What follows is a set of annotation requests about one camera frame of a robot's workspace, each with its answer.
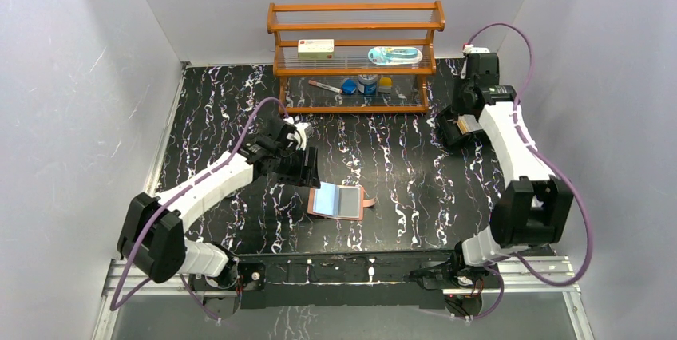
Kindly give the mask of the brown leather card holder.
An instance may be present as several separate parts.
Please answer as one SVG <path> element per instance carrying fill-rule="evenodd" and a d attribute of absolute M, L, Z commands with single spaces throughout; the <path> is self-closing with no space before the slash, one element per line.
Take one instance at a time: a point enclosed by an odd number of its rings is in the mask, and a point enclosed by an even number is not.
<path fill-rule="evenodd" d="M 328 219 L 362 220 L 364 210 L 372 208 L 376 199 L 367 199 L 361 186 L 321 182 L 309 192 L 307 213 Z"/>

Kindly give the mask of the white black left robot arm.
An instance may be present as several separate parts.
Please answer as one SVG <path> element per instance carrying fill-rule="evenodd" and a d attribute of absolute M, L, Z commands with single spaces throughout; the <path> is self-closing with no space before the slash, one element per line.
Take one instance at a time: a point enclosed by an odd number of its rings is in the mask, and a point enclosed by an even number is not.
<path fill-rule="evenodd" d="M 260 177 L 274 175 L 279 184 L 319 188 L 318 150 L 308 144 L 312 132 L 308 122 L 276 117 L 182 184 L 156 196 L 138 194 L 130 202 L 118 252 L 155 283 L 186 274 L 208 277 L 220 289 L 233 287 L 240 277 L 236 255 L 218 243 L 187 239 L 186 231 Z"/>

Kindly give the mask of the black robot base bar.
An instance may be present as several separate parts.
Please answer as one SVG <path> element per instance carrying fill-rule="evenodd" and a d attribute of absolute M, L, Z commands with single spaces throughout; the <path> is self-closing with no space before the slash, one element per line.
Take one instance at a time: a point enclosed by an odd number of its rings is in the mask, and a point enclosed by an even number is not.
<path fill-rule="evenodd" d="M 419 306 L 442 309 L 457 287 L 452 250 L 245 255 L 241 308 Z"/>

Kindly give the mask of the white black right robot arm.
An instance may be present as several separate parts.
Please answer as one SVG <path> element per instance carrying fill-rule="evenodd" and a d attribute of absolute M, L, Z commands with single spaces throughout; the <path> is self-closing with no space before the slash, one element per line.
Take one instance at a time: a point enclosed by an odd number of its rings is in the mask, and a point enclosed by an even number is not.
<path fill-rule="evenodd" d="M 449 266 L 451 280 L 471 287 L 481 265 L 530 247 L 558 243 L 573 201 L 571 188 L 536 154 L 517 105 L 517 92 L 501 85 L 499 58 L 467 45 L 462 83 L 450 108 L 449 145 L 485 137 L 496 153 L 505 190 L 494 205 L 489 226 L 461 244 L 462 257 Z"/>

